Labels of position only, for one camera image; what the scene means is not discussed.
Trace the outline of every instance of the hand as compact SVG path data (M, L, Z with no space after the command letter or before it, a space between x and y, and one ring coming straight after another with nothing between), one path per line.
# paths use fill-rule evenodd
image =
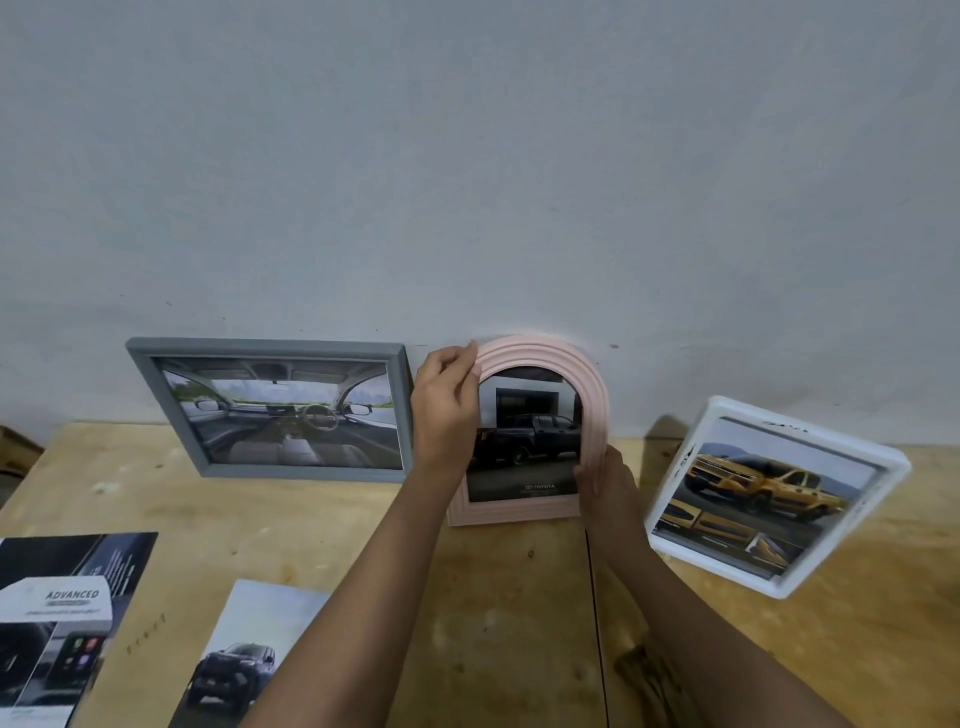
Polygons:
M625 557L650 548L643 527L644 502L634 475L623 464L620 450L609 445L599 469L588 472L578 466L574 474L590 543L619 572Z
M431 352L417 370L410 397L414 469L429 480L448 484L450 497L467 472L480 424L476 358L475 341Z

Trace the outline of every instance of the car brochure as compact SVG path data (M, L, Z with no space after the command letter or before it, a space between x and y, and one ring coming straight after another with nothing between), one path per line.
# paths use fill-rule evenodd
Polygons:
M239 579L170 728L238 726L328 594Z
M156 533L0 539L0 726L69 724L155 542Z

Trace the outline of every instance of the pink arched frame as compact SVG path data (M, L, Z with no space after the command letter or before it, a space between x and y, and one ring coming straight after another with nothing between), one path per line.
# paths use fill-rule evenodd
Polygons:
M599 467L607 447L610 405L607 387L579 350L546 336L508 336L480 347L477 352L480 381L513 367L543 367L565 378L580 395L583 405L580 463ZM531 497L471 503L467 479L460 484L446 511L450 525L476 525L510 521L568 518L580 515L578 496Z

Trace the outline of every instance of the dark suv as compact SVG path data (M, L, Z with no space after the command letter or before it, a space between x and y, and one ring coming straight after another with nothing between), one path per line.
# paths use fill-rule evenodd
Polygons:
M205 697L216 697L235 713L245 713L275 671L276 653L263 644L237 643L210 652L193 671L187 704L197 705Z
M531 457L557 457L564 452L580 455L580 427L559 415L517 415L503 426L477 432L477 460L494 463L505 459L523 465Z

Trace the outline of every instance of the plywood surface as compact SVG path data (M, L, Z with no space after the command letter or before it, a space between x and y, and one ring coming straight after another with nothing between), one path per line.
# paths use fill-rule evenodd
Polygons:
M651 493L674 440L617 441ZM785 601L672 562L724 617L859 726L960 723L960 452L914 474ZM0 535L158 530L150 566L77 725L166 726L233 581L331 591L396 485L202 479L172 430L69 425L0 510ZM612 660L642 615L576 520L445 529L394 725L640 724Z
M398 486L200 478L164 425L68 425L0 510L0 536L160 536L76 725L166 726L237 578L332 591ZM444 531L396 725L598 725L577 521Z
M624 443L650 494L677 441ZM858 726L960 725L960 451L904 448L910 478L788 599L759 595L679 561L714 609ZM610 725L636 726L639 702L612 671L643 618L594 558Z

